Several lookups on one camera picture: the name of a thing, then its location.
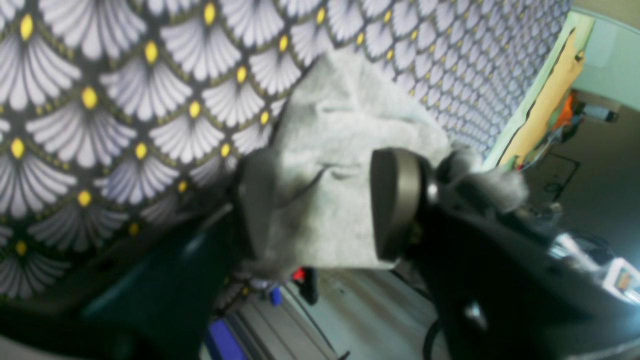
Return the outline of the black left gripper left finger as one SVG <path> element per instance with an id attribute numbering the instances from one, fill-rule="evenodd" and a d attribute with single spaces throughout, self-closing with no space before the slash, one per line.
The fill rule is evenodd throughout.
<path id="1" fill-rule="evenodd" d="M 116 244 L 49 292 L 1 307 L 1 335 L 90 360 L 192 360 L 224 282 L 267 253 L 275 153 L 240 160 L 226 187 Z"/>

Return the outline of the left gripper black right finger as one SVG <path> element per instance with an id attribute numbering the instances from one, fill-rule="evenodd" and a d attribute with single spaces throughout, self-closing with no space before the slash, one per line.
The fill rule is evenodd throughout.
<path id="1" fill-rule="evenodd" d="M 417 153 L 375 150 L 370 194 L 380 260 L 407 260 L 430 292 L 453 360 L 637 360 L 639 301 L 622 265 L 602 268 L 514 199 L 518 173 L 448 175 Z"/>

